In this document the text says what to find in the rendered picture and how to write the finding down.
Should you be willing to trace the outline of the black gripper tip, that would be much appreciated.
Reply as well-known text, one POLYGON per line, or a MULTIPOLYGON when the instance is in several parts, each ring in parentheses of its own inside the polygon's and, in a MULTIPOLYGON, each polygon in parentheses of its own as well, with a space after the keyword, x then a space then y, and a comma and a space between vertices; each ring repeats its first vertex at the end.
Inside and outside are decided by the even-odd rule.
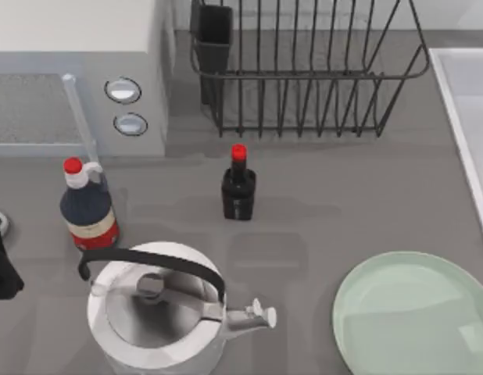
POLYGON ((6 253, 0 232, 0 301, 14 299, 23 289, 23 279, 6 253))

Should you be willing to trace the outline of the pale green plate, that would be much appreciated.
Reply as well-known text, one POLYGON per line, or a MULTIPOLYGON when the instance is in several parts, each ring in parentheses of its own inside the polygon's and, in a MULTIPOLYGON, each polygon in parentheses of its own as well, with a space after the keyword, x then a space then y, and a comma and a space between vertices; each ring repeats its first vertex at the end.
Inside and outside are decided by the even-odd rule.
POLYGON ((345 275, 331 315, 352 375, 483 375, 483 285, 449 260, 372 256, 345 275))

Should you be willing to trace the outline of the pale microwave oven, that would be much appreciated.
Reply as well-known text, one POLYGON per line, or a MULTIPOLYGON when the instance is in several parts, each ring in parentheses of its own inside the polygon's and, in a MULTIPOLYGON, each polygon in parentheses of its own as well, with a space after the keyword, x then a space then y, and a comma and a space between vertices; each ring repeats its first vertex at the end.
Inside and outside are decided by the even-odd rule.
POLYGON ((0 157, 88 157, 65 73, 77 78, 99 159, 163 156, 175 60, 171 0, 0 0, 0 157), (119 77, 139 84, 138 101, 107 97, 119 77), (120 134, 113 119, 125 113, 148 130, 120 134))

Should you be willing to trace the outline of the dark jug bottle red label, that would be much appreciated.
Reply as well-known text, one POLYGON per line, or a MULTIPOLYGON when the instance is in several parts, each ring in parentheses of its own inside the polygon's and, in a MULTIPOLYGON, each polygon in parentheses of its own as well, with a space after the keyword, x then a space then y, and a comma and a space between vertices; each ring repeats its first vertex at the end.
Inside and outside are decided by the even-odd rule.
POLYGON ((116 245, 120 227, 102 166, 69 157, 63 172, 66 190, 59 208, 75 247, 85 252, 116 245))

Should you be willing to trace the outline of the small microwave knob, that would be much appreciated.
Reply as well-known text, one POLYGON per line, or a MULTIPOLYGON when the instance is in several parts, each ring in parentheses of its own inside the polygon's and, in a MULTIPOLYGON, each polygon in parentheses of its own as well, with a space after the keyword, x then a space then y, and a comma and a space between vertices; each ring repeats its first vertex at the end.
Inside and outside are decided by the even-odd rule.
POLYGON ((139 114, 129 112, 115 116, 113 127, 123 136, 139 137, 148 130, 148 122, 139 114))

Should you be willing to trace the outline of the large microwave knob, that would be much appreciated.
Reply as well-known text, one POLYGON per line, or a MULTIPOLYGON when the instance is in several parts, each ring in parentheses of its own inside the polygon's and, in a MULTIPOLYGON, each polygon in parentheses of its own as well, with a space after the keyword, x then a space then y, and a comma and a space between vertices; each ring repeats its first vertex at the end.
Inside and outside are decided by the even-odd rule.
POLYGON ((104 91, 110 100, 122 105, 135 103, 141 97, 141 87, 128 77, 107 81, 104 91))

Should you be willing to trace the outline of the small black bottle red cap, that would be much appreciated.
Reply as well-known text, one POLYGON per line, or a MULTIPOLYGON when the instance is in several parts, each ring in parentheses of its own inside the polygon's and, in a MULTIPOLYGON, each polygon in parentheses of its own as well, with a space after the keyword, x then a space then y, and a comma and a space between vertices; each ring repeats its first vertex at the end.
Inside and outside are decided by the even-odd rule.
POLYGON ((225 170, 221 194, 224 218, 249 221, 252 219, 256 196, 256 172, 247 167, 248 150, 244 144, 231 146, 231 165, 225 170))

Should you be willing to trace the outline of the dark cutlery holder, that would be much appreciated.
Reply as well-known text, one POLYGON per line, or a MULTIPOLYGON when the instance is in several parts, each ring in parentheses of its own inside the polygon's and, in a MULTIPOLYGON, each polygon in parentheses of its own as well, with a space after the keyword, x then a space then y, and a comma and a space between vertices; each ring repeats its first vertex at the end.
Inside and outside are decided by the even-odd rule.
POLYGON ((232 46, 233 9, 226 5, 207 5, 191 0, 190 31, 193 49, 199 62, 201 103, 215 102, 218 80, 209 75, 225 74, 232 46))

